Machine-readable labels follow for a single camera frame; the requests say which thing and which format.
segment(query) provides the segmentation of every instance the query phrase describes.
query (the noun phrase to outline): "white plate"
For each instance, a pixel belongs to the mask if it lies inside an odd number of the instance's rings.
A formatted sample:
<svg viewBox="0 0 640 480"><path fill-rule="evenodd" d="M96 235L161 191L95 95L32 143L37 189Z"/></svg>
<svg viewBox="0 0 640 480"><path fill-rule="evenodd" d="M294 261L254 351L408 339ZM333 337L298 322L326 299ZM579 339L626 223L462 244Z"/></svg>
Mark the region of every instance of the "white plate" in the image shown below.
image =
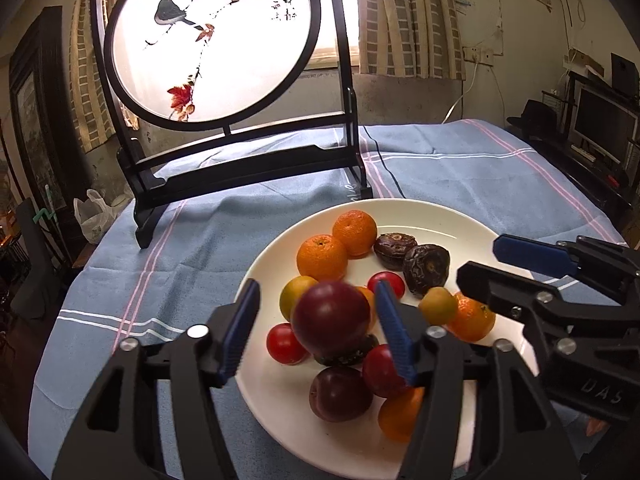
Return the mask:
<svg viewBox="0 0 640 480"><path fill-rule="evenodd" d="M244 282L253 278L260 283L260 313L244 351L237 381L249 409L265 430L286 449L310 464L345 478L358 480L395 480L406 450L405 444L387 439L378 427L378 409L384 399L374 397L369 411L356 420L332 424L317 418L308 401L309 386L324 367L313 359L297 366L277 363L266 351L265 341L272 326L284 322L278 306L280 291L298 275L296 253L300 244L317 234L331 233L338 216L350 209L369 213L378 224L378 234L401 232L414 236L419 244L438 244L449 250L451 264L446 287L456 292L458 268L469 260L531 277L523 269L499 263L492 253L496 234L480 222L453 209L417 200L377 199L347 203L326 209L298 222L256 258ZM369 277L385 270L373 254L350 260L345 280L366 286ZM409 292L403 303L417 304ZM383 340L382 330L374 330ZM522 325L497 316L492 332L481 344L497 338L510 339L529 367L536 372L533 353L522 336ZM462 420L455 465L468 462L476 409L476 386L466 381Z"/></svg>

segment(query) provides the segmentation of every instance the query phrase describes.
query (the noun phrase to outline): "computer monitor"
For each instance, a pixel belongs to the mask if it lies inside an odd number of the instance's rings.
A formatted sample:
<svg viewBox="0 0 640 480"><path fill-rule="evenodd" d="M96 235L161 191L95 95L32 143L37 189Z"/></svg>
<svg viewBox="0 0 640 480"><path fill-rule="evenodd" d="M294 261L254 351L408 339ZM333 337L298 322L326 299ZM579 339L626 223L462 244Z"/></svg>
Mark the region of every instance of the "computer monitor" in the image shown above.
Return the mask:
<svg viewBox="0 0 640 480"><path fill-rule="evenodd" d="M626 167L629 139L636 140L638 116L586 86L576 85L578 111L573 130L594 149Z"/></svg>

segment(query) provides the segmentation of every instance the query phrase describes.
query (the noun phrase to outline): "monitor screen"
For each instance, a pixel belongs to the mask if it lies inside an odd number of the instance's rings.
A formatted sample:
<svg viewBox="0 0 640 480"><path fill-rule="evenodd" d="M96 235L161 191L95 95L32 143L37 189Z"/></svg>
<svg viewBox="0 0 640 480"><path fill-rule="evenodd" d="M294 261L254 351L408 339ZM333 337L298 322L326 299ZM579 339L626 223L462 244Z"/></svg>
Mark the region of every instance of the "monitor screen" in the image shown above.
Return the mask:
<svg viewBox="0 0 640 480"><path fill-rule="evenodd" d="M593 92L582 88L574 129L596 148L624 163L627 141L635 137L638 118Z"/></svg>

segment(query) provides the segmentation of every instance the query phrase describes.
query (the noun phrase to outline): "tangerine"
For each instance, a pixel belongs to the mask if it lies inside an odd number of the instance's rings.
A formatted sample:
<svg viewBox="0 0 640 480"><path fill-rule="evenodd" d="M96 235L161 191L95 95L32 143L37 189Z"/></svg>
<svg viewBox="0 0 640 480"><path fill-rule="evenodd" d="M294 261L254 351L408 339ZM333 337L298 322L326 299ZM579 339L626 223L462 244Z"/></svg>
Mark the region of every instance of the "tangerine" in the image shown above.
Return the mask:
<svg viewBox="0 0 640 480"><path fill-rule="evenodd" d="M487 336L495 325L495 312L479 301L466 297L458 291L454 295L458 300L458 310L447 328L467 343L475 343Z"/></svg>
<svg viewBox="0 0 640 480"><path fill-rule="evenodd" d="M366 286L357 286L356 287L362 295L367 298L367 303L369 303L369 308L371 309L369 328L367 328L368 332L371 332L373 326L376 324L378 320L378 314L376 313L376 297Z"/></svg>
<svg viewBox="0 0 640 480"><path fill-rule="evenodd" d="M348 262L347 249L331 235L312 236L300 245L296 255L300 275L319 282L343 279Z"/></svg>
<svg viewBox="0 0 640 480"><path fill-rule="evenodd" d="M351 258L358 258L373 247L378 238L378 226L364 211L352 209L338 216L332 234L344 244Z"/></svg>
<svg viewBox="0 0 640 480"><path fill-rule="evenodd" d="M396 442L409 442L420 413L424 388L410 388L380 406L378 425L382 433Z"/></svg>

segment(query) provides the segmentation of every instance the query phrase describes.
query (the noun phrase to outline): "beige curtain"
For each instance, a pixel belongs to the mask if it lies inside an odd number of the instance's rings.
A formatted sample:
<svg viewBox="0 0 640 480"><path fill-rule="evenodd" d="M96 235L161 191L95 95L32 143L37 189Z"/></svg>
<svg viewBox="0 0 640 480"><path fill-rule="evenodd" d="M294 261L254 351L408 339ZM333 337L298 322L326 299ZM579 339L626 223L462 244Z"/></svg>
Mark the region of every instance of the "beige curtain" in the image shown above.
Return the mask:
<svg viewBox="0 0 640 480"><path fill-rule="evenodd" d="M454 0L358 0L360 73L464 79Z"/></svg>
<svg viewBox="0 0 640 480"><path fill-rule="evenodd" d="M116 0L102 0L106 19ZM91 36L89 0L76 0L69 42L69 91L71 113L78 141L84 152L97 148L114 134L100 84ZM127 125L138 129L138 118L122 108Z"/></svg>

